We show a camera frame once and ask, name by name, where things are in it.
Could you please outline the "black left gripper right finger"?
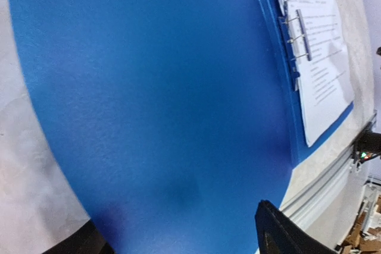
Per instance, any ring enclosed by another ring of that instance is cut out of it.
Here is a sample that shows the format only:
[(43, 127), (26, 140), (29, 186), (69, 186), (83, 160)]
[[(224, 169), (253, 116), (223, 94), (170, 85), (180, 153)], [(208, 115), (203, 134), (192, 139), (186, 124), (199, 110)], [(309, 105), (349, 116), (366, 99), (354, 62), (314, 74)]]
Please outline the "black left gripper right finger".
[(335, 253), (306, 234), (268, 200), (258, 204), (255, 224), (260, 253)]

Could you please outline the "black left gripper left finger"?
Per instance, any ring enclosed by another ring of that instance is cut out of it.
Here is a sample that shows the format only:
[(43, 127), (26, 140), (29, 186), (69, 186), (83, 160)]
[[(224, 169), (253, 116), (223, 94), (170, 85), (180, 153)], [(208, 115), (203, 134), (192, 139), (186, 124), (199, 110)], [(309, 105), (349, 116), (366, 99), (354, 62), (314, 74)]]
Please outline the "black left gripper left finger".
[(43, 254), (115, 254), (114, 249), (89, 220), (79, 230)]

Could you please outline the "white printed paper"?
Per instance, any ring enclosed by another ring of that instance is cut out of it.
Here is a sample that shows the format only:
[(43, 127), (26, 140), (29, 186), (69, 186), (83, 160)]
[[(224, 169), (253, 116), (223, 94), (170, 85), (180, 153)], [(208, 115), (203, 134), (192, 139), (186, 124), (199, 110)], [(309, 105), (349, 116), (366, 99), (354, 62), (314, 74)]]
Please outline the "white printed paper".
[(336, 0), (289, 0), (291, 14), (301, 9), (313, 59), (297, 60), (299, 97), (307, 146), (354, 101), (349, 55)]

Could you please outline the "blue plastic folder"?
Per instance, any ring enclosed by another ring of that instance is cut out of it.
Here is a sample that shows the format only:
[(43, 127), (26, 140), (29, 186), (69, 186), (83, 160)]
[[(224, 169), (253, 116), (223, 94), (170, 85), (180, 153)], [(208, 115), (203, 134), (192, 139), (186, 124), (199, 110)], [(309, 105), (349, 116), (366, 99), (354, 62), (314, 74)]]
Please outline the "blue plastic folder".
[(9, 0), (33, 109), (117, 253), (255, 253), (307, 146), (278, 0)]

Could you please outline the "metal folder clip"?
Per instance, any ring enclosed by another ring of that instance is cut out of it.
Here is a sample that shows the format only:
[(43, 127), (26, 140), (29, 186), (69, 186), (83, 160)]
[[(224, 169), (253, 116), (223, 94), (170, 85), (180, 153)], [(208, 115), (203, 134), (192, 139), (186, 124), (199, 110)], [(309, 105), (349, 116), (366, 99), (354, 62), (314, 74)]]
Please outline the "metal folder clip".
[(284, 36), (286, 36), (286, 51), (289, 56), (289, 69), (291, 72), (292, 89), (298, 91), (298, 79), (301, 74), (298, 71), (297, 60), (306, 59), (312, 61), (313, 56), (307, 35), (307, 28), (301, 9), (296, 9), (294, 14), (289, 10), (289, 0), (278, 0), (282, 16), (278, 17), (279, 24)]

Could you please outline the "brown cardboard box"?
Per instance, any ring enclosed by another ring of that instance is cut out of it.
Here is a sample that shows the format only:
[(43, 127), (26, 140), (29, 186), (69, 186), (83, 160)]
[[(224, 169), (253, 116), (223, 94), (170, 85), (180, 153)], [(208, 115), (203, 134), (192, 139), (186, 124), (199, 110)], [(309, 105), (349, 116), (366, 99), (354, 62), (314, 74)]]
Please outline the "brown cardboard box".
[(364, 199), (352, 228), (337, 253), (380, 254), (380, 195), (376, 200)]

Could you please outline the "aluminium front rail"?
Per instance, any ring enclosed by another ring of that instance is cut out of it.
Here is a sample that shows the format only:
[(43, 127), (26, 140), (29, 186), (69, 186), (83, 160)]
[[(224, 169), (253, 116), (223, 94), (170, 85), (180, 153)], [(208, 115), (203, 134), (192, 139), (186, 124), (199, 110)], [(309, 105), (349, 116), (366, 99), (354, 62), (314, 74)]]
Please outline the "aluminium front rail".
[(359, 205), (363, 184), (370, 174), (370, 162), (361, 163), (355, 148), (358, 138), (367, 131), (375, 131), (377, 111), (362, 126), (356, 126), (354, 116), (336, 131), (293, 171), (280, 210), (297, 226), (306, 230), (327, 208), (350, 187), (360, 193), (352, 195), (349, 202)]

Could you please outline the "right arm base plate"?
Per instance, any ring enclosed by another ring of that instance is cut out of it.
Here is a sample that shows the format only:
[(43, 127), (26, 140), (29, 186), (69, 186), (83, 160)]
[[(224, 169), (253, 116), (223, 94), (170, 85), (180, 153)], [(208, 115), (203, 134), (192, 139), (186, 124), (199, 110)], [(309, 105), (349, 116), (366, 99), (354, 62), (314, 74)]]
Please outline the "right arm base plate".
[(373, 131), (375, 122), (370, 121), (353, 142), (354, 164), (363, 164), (380, 157), (380, 133)]

